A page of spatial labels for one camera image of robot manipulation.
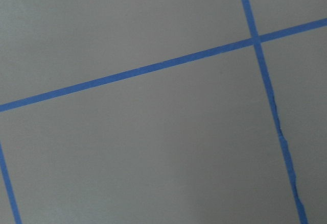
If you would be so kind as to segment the brown paper table cover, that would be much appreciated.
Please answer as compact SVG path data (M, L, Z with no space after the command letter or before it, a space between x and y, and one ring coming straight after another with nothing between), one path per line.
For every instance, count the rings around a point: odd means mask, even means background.
M1 223L326 223L326 0L1 0Z

